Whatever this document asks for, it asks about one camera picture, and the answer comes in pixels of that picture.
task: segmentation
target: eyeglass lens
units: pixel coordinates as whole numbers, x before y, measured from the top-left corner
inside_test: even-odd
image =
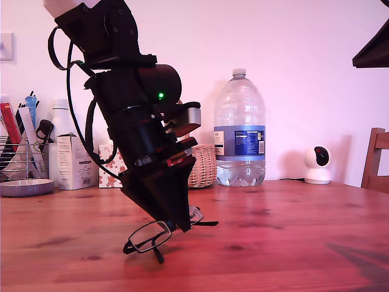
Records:
[[[197,222],[201,221],[203,219],[203,214],[200,212],[200,210],[197,207],[189,206],[189,218],[190,218],[190,224],[194,225]]]
[[[130,236],[131,243],[138,251],[147,251],[167,241],[171,236],[168,226],[161,221],[152,222]]]

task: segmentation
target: white wall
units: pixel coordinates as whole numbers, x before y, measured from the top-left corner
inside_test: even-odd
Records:
[[[389,129],[389,69],[356,69],[352,58],[389,18],[380,0],[126,0],[137,21],[143,54],[180,73],[182,100],[202,103],[203,126],[193,133],[213,142],[213,105],[234,67],[245,67],[267,106],[267,179],[302,177],[307,145],[333,153],[336,181],[359,186],[371,127]],[[2,0],[1,25],[16,37],[16,60],[1,63],[1,90],[17,107],[34,90],[40,118],[51,99],[66,98],[65,73],[47,53],[55,26],[42,0]],[[68,40],[58,33],[64,63]],[[91,93],[74,69],[74,103],[84,124]],[[100,113],[96,139],[108,140]],[[389,156],[380,174],[389,174]]]

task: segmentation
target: red component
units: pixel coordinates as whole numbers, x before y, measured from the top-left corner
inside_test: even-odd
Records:
[[[9,102],[1,103],[1,113],[4,118],[5,125],[7,127],[8,135],[12,144],[19,144],[21,141],[20,132],[18,131],[18,126],[15,123],[15,117]],[[12,146],[14,151],[18,150],[17,145]]]
[[[175,166],[176,164],[178,164],[182,161],[184,161],[184,159],[181,157],[181,158],[177,158],[177,159],[168,159],[168,160],[166,160],[166,163],[169,167],[172,167],[172,166]]]

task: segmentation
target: light switch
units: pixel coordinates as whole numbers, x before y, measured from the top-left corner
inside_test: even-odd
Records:
[[[13,33],[5,32],[0,36],[0,61],[13,60]]]

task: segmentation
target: eyeglass frame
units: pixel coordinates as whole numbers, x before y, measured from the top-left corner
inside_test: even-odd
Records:
[[[204,219],[204,215],[200,212],[200,208],[199,207],[195,207],[195,206],[189,206],[189,208],[194,208],[195,209],[195,212],[197,212],[199,215],[200,215],[200,220],[198,221],[195,221],[193,223],[191,223],[190,226],[194,226],[194,225],[199,225],[199,226],[216,226],[219,222],[218,221],[208,221],[208,222],[201,222],[202,219]],[[134,245],[132,243],[132,241],[130,240],[130,238],[136,233],[138,232],[139,230],[141,230],[142,228],[144,228],[145,226],[148,226],[150,224],[155,224],[155,223],[162,223],[164,224],[166,227],[167,227],[167,230],[169,231],[169,237],[166,238],[164,241],[158,243],[158,245],[156,246],[152,246],[148,249],[145,249],[144,251],[140,251],[138,250],[138,248],[136,247],[136,245]],[[137,230],[135,230],[129,237],[128,237],[128,241],[125,243],[124,247],[123,247],[123,252],[125,254],[130,254],[134,251],[137,251],[138,253],[140,254],[143,254],[144,252],[147,252],[147,251],[150,251],[151,249],[154,251],[157,259],[158,259],[158,262],[159,263],[163,263],[165,260],[164,260],[164,257],[163,255],[160,253],[160,251],[157,249],[158,246],[160,246],[161,244],[165,243],[167,240],[170,239],[172,233],[177,230],[177,227],[175,225],[172,224],[171,221],[168,221],[167,223],[164,222],[164,221],[152,221],[150,223],[147,223],[145,225],[143,225],[142,227],[138,228]],[[154,237],[151,237],[147,240],[145,240],[144,242],[141,242],[139,243],[138,245],[144,245],[145,243],[148,243],[150,240],[154,240],[156,239],[155,237],[157,237],[159,234],[155,235]]]

